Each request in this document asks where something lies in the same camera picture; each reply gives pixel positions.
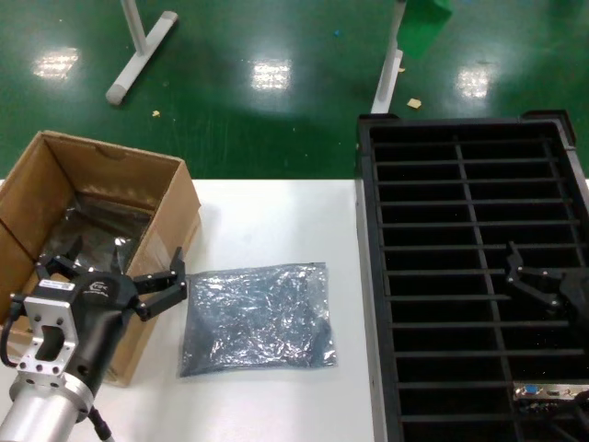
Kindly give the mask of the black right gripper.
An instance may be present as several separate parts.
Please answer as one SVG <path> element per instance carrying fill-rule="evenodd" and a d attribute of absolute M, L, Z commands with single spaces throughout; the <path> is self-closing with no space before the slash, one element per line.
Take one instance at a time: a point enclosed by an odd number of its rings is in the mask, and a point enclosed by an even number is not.
<path fill-rule="evenodd" d="M 525 299 L 549 314 L 566 311 L 570 322 L 588 321 L 588 272 L 527 266 L 514 242 L 507 243 L 506 294 Z"/>

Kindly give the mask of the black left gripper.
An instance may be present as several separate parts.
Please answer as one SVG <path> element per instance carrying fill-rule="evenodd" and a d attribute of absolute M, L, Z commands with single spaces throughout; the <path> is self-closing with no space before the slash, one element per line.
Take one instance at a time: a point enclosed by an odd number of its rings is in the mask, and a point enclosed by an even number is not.
<path fill-rule="evenodd" d="M 39 279 L 59 274 L 75 284 L 72 313 L 78 344 L 65 372 L 81 380 L 96 395 L 116 348 L 135 312 L 149 321 L 187 298 L 185 261 L 177 247 L 167 271 L 136 276 L 94 272 L 75 260 L 83 247 L 80 236 L 54 253 L 42 254 L 34 272 Z"/>

